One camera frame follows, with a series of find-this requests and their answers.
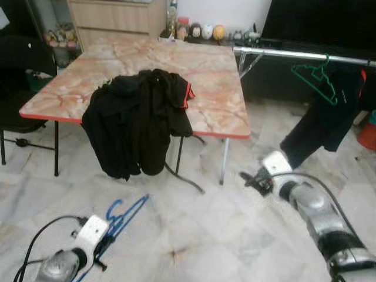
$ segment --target electrical cord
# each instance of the electrical cord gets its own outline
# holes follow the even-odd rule
[[[32,260],[32,261],[28,261],[28,263],[27,263],[26,266],[28,266],[28,265],[30,265],[30,264],[34,264],[34,263],[41,263],[41,262],[43,262],[43,261],[44,261],[44,260]],[[17,280],[18,280],[18,277],[19,277],[19,275],[20,275],[20,273],[21,273],[21,271],[22,271],[22,269],[23,269],[23,266],[24,266],[24,265],[20,266],[20,268],[18,269],[18,271],[17,271],[17,273],[16,273],[16,276],[14,277],[14,281],[17,281]]]
[[[61,219],[75,219],[78,221],[78,223],[83,226],[86,222],[87,222],[87,218],[85,217],[79,217],[79,216],[61,216],[61,217],[58,217],[54,220],[51,220],[49,223],[47,223],[46,225],[44,225],[34,236],[34,238],[32,239],[30,245],[29,245],[29,248],[28,248],[28,251],[26,252],[26,256],[25,256],[25,260],[23,261],[23,265],[21,266],[21,272],[20,272],[20,275],[19,275],[19,280],[18,280],[18,276],[16,275],[15,278],[14,278],[14,282],[23,282],[24,280],[24,275],[25,275],[25,270],[26,270],[26,267],[28,265],[28,262],[29,262],[29,257],[30,257],[30,253],[31,253],[31,250],[33,248],[33,245],[36,241],[36,239],[39,237],[39,235],[41,235],[41,233],[47,228],[49,227],[51,224],[57,222],[58,220],[61,220]]]
[[[341,208],[341,205],[339,204],[339,202],[337,201],[337,198],[335,198],[335,196],[333,195],[333,193],[330,191],[330,189],[328,188],[328,186],[326,186],[320,179],[318,179],[317,177],[315,176],[312,176],[310,174],[307,174],[307,173],[303,173],[303,172],[284,172],[284,173],[277,173],[277,174],[273,174],[271,176],[269,176],[269,179],[273,179],[275,177],[279,177],[279,176],[285,176],[285,175],[296,175],[296,176],[302,176],[302,177],[306,177],[306,178],[309,178],[309,179],[312,179],[314,181],[316,181],[326,192],[327,194],[330,196],[331,200],[333,201],[336,209],[338,210],[338,212],[340,213],[340,215],[342,216],[343,220],[346,222],[348,228],[351,230],[351,232],[355,235],[355,237],[359,240],[359,242],[362,242],[357,234],[357,232],[355,231],[355,229],[353,228],[353,226],[351,225],[351,223],[348,221],[347,219],[347,216],[346,214],[344,213],[343,209]]]

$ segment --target figurine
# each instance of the figurine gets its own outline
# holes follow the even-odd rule
[[[222,40],[224,38],[224,26],[217,25],[213,31],[213,38],[217,41]]]
[[[68,47],[69,48],[76,48],[77,43],[74,40],[68,41]]]
[[[74,29],[74,26],[71,22],[62,22],[59,26],[64,31],[70,31]]]
[[[243,35],[244,43],[247,46],[254,46],[259,43],[261,34],[257,32],[256,24],[253,22],[248,31]]]
[[[46,41],[58,41],[58,37],[54,34],[52,30],[49,30],[48,33],[46,34]]]
[[[184,40],[187,36],[187,29],[183,26],[181,26],[179,30],[176,32],[176,38],[179,40]]]
[[[201,26],[199,23],[193,23],[190,26],[189,34],[194,38],[200,38],[201,37]]]
[[[59,42],[52,40],[52,41],[49,42],[49,46],[51,46],[51,47],[58,47],[59,46]]]
[[[61,47],[61,48],[66,48],[66,46],[67,46],[67,42],[66,41],[60,41],[59,42],[59,47]]]
[[[204,27],[202,27],[202,37],[204,39],[210,39],[212,35],[213,35],[213,26],[204,25]]]
[[[243,35],[241,34],[241,31],[235,31],[234,40],[241,40],[242,38],[243,38]]]
[[[68,41],[75,40],[75,38],[76,38],[75,30],[74,30],[74,29],[71,29],[70,31],[66,31],[66,32],[65,32],[65,38],[66,38],[66,40],[68,40]]]

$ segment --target blue clothes hanger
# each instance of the blue clothes hanger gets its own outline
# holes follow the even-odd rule
[[[306,84],[311,86],[318,94],[320,94],[326,101],[328,101],[332,106],[335,106],[338,103],[336,96],[336,92],[334,89],[333,84],[330,82],[329,77],[325,74],[324,68],[329,64],[329,55],[327,54],[327,59],[325,63],[320,66],[311,66],[311,65],[294,65],[291,68],[293,74],[303,80]],[[308,69],[311,72],[310,78],[315,79],[317,82],[324,81],[330,88],[331,94],[329,96],[325,95],[318,87],[316,87],[309,78],[304,77],[299,73],[302,69]]]

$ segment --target black clothing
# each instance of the black clothing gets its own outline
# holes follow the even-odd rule
[[[190,84],[175,73],[144,70],[96,90],[82,117],[102,169],[115,178],[163,170],[173,136],[191,136]]]
[[[372,112],[376,109],[376,73],[374,69],[371,73],[367,72],[367,81],[363,87],[359,103],[361,110]]]
[[[359,95],[365,83],[364,72],[336,72],[330,81],[337,93],[338,103],[332,106],[321,96],[313,102],[280,147],[293,169],[319,147],[337,151],[359,112]]]

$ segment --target bottle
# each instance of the bottle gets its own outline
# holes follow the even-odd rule
[[[167,11],[167,29],[169,34],[175,37],[177,21],[177,0],[171,0],[170,7]]]

